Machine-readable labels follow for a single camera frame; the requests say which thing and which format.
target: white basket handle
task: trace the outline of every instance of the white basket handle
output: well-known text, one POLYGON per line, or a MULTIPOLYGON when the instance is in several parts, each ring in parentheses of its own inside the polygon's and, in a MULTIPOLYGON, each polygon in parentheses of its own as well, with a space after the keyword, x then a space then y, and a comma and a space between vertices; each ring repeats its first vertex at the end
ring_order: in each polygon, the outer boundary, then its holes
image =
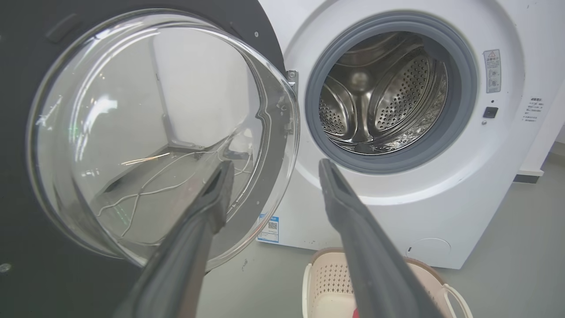
POLYGON ((473 318, 473 314, 471 313, 471 309, 469 308, 469 305, 467 305, 465 299, 461 296, 461 294, 458 291, 456 291, 455 288, 449 286, 448 284, 444 284, 444 290, 445 290, 444 291, 445 302, 447 303, 447 306, 449 307, 449 311, 451 312, 451 316, 453 318, 456 317, 455 317, 455 311, 453 310, 453 306, 451 306, 451 301, 449 301, 449 294, 455 297, 455 300, 457 300, 459 306, 461 306, 461 309, 463 310, 463 314, 465 315, 465 318, 473 318))
POLYGON ((302 317, 308 318, 308 295, 310 294, 310 269, 312 264, 308 264, 304 270, 302 278, 302 317))

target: metal hinge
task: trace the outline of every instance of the metal hinge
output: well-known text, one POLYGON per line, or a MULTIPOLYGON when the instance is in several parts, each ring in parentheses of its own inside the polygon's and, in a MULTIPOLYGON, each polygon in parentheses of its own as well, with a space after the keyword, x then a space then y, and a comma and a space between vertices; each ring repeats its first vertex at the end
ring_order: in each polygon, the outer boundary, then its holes
POLYGON ((286 80, 292 87, 292 90, 298 96, 298 72, 297 71, 286 71, 286 80))

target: washing machine door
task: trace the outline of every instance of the washing machine door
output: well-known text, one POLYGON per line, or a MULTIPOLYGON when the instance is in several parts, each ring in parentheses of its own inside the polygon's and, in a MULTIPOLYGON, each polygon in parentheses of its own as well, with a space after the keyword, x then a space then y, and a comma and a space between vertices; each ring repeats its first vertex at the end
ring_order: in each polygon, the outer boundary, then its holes
POLYGON ((206 268, 258 235, 288 184, 299 121, 257 1, 12 5, 0 59, 13 158, 2 169, 27 173, 39 204, 5 180, 5 207, 43 209, 83 247, 144 265, 229 160, 227 224, 206 268))

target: beige laundry basket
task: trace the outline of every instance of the beige laundry basket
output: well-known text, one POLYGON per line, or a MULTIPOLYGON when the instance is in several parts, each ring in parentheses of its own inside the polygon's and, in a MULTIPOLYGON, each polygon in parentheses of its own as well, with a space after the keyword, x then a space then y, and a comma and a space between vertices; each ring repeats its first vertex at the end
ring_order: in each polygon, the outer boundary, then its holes
MULTIPOLYGON (((449 294, 459 303, 465 318, 473 317, 463 297, 435 270, 420 261, 405 260, 445 317, 456 317, 449 294)), ((303 318, 351 318, 356 308, 343 249, 327 248, 314 254, 302 281, 303 318)))

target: washing machine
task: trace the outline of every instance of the washing machine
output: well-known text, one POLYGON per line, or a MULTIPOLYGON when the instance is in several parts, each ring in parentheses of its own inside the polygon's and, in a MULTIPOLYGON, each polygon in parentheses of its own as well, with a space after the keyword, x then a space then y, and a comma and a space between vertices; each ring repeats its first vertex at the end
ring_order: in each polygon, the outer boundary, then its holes
POLYGON ((258 240, 341 245, 320 193, 327 157, 401 254, 461 268, 563 83, 563 2, 261 3, 299 74, 302 129, 258 240))
POLYGON ((208 270, 255 238, 340 246, 318 178, 329 158, 403 255, 460 268, 563 83, 563 9, 10 4, 0 19, 1 241, 49 248, 45 214, 79 246, 145 265, 231 160, 208 270))

